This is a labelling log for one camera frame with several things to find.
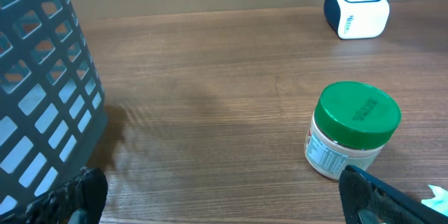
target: jar label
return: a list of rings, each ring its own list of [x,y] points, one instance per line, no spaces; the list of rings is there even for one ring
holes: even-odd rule
[[[315,134],[308,136],[307,142],[306,155],[313,165],[334,175],[338,175],[346,167],[348,155],[330,149]]]

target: gray plastic basket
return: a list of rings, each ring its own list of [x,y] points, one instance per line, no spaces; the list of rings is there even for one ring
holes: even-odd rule
[[[0,0],[0,214],[70,179],[107,123],[70,0]]]

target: green lid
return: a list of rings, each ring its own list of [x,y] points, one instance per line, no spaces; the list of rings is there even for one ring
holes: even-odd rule
[[[323,90],[314,119],[333,141],[350,148],[373,149],[391,138],[401,112],[396,102],[376,87],[343,81]]]

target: brown tabletop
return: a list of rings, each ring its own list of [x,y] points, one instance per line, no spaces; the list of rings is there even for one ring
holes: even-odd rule
[[[337,183],[305,160],[322,89],[354,80],[402,122],[369,172],[416,200],[448,188],[448,4],[391,5],[384,33],[342,41],[322,8],[82,24],[109,124],[105,223],[343,223]]]

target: white jar with green lid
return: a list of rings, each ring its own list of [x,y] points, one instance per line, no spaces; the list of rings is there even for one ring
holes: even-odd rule
[[[366,170],[401,120],[397,103],[385,92],[353,81],[326,87],[314,111],[305,156],[320,174],[338,179],[347,165]]]

